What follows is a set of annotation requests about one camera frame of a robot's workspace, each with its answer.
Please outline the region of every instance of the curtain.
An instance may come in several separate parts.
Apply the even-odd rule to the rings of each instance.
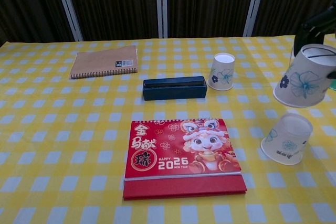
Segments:
[[[72,0],[84,40],[158,38],[156,0]]]
[[[61,0],[0,0],[0,43],[73,41]]]
[[[169,37],[242,36],[250,0],[167,0]]]
[[[310,17],[335,0],[261,0],[253,36],[294,35]]]

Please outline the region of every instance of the brown notebook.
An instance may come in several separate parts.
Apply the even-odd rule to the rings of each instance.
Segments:
[[[70,78],[110,76],[138,71],[136,46],[97,52],[79,52],[70,71]]]

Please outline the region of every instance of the blue flower print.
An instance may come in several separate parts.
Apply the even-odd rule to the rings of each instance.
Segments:
[[[229,84],[233,76],[233,69],[224,69],[217,76],[222,84]]]
[[[293,66],[294,66],[294,62],[291,63],[291,65],[289,66],[288,70],[290,70]]]
[[[319,89],[320,78],[312,71],[307,71],[302,74],[297,72],[290,76],[290,84],[292,84],[292,93],[296,97],[303,96],[307,98],[307,94],[314,94]]]
[[[275,137],[278,136],[278,132],[274,129],[272,129],[269,133],[267,138],[265,139],[266,142],[271,142]]]
[[[297,149],[297,147],[298,145],[291,140],[286,140],[286,141],[283,141],[282,143],[282,149],[284,149],[285,151],[293,152]]]
[[[212,76],[212,77],[211,77],[211,79],[212,79],[212,82],[213,82],[213,83],[215,83],[215,82],[217,82],[217,81],[218,81],[218,78],[217,78],[217,76]]]
[[[215,74],[215,71],[216,71],[215,68],[211,68],[210,73],[211,73],[211,74]]]
[[[285,75],[280,81],[280,87],[286,88],[288,86],[288,83],[289,83],[288,77],[287,75]]]

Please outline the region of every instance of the paper cup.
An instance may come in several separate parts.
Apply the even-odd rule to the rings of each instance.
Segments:
[[[266,156],[284,165],[295,165],[302,160],[304,147],[313,130],[303,116],[287,113],[261,142]]]
[[[273,90],[274,97],[290,107],[305,108],[324,99],[336,71],[336,49],[309,44],[301,48],[290,67]]]
[[[233,86],[235,57],[231,54],[216,54],[208,78],[208,85],[216,90],[229,90]]]

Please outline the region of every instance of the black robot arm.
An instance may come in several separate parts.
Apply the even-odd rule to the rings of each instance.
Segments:
[[[323,44],[324,36],[336,28],[336,1],[324,12],[321,12],[302,24],[294,39],[294,56],[307,44]],[[329,79],[336,79],[336,72],[328,75]]]

